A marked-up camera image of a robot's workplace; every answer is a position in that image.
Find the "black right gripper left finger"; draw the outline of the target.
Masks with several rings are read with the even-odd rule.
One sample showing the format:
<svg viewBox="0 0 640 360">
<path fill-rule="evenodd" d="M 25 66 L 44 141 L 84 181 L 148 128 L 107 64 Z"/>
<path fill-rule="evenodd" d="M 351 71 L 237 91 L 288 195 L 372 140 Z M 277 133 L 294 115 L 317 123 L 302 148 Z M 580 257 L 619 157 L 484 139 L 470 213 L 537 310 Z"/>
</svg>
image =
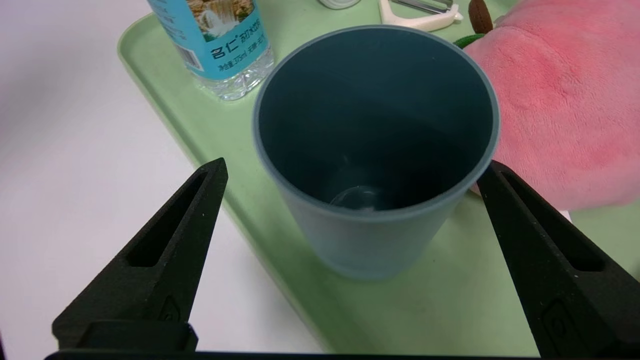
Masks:
<svg viewBox="0 0 640 360">
<path fill-rule="evenodd" d="M 189 318 L 227 180 L 223 158 L 192 173 L 53 321 L 60 351 L 196 349 Z"/>
</svg>

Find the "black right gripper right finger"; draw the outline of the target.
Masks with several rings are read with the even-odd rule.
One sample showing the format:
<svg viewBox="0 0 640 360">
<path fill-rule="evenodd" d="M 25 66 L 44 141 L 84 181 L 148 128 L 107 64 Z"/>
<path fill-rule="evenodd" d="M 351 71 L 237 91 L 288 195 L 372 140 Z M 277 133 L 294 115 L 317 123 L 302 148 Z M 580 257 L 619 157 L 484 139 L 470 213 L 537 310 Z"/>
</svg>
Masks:
<svg viewBox="0 0 640 360">
<path fill-rule="evenodd" d="M 637 358 L 639 282 L 504 164 L 477 185 L 539 355 Z"/>
</svg>

